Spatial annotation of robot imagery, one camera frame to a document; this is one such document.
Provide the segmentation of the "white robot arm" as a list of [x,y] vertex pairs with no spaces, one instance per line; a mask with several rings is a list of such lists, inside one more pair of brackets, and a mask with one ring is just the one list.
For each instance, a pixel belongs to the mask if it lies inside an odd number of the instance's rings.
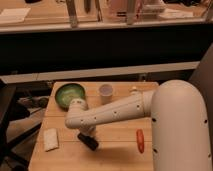
[[183,80],[170,80],[153,91],[87,109],[86,101],[71,101],[65,125],[92,126],[149,117],[152,122],[154,171],[213,171],[211,139],[205,100]]

